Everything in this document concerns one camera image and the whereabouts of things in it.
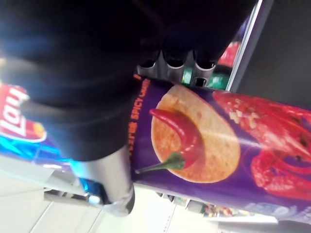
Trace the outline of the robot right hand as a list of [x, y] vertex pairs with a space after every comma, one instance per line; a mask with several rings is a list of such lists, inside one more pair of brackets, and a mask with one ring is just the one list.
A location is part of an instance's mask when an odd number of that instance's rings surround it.
[[23, 87], [91, 204], [131, 213], [128, 124], [137, 65], [153, 52], [222, 55], [254, 0], [3, 0], [1, 79]]

